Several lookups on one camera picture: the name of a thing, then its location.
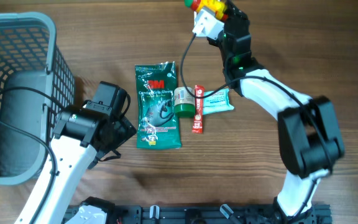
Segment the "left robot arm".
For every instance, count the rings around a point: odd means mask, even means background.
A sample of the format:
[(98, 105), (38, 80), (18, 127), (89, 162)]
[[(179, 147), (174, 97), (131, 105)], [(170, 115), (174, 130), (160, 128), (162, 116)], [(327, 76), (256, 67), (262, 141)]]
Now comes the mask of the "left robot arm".
[(17, 223), (109, 223), (114, 204), (87, 198), (76, 210), (69, 204), (85, 171), (120, 158), (119, 146), (136, 130), (125, 117), (130, 95), (118, 85), (101, 82), (92, 100), (62, 109), (53, 129), (48, 157), (17, 218)]

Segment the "red coffee stick sachet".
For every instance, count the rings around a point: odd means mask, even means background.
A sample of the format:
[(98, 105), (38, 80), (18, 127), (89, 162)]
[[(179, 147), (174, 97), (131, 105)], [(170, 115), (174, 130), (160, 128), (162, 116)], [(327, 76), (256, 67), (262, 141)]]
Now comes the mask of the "red coffee stick sachet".
[(203, 133), (203, 99), (204, 87), (201, 85), (195, 85), (195, 116), (193, 121), (192, 133)]

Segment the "green 3M gloves packet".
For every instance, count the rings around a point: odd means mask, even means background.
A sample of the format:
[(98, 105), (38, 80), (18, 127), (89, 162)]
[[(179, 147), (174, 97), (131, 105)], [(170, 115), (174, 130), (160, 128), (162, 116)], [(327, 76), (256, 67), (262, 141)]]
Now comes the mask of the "green 3M gloves packet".
[(175, 62), (135, 66), (138, 101), (137, 147), (165, 150), (181, 147), (180, 127), (174, 113), (178, 86)]

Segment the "pale green wipes packet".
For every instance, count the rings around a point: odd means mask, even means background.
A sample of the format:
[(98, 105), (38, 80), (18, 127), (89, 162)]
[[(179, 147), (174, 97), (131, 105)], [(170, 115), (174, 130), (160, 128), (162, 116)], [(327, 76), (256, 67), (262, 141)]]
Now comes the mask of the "pale green wipes packet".
[(229, 101), (229, 89), (224, 88), (203, 99), (203, 115), (231, 111), (234, 106)]

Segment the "red sriracha sauce bottle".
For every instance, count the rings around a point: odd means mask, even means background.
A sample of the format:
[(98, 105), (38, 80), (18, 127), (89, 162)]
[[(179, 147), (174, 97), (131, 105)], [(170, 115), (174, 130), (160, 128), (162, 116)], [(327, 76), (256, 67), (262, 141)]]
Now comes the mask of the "red sriracha sauce bottle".
[(219, 21), (226, 21), (227, 14), (225, 13), (227, 5), (225, 1), (218, 0), (184, 0), (186, 7), (190, 8), (192, 11), (199, 13), (202, 8), (207, 7), (210, 9), (215, 18)]

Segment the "green lid white jar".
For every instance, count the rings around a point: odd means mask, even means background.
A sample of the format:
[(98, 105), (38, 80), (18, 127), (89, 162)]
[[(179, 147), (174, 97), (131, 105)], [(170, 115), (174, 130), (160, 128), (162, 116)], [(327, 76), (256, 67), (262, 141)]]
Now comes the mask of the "green lid white jar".
[(180, 118), (190, 118), (195, 115), (195, 98), (185, 87), (178, 87), (174, 91), (174, 113)]

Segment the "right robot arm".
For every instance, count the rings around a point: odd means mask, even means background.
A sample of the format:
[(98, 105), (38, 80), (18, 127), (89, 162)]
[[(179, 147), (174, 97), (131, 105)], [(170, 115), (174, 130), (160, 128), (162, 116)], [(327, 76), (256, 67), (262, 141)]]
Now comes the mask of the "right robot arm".
[(331, 223), (329, 205), (311, 201), (318, 184), (333, 173), (345, 154), (332, 102), (287, 87), (252, 56), (250, 20), (232, 1), (212, 3), (203, 11), (213, 13), (217, 32), (207, 39), (220, 50), (226, 86), (277, 121), (280, 157), (287, 174), (270, 213), (259, 218), (268, 223)]

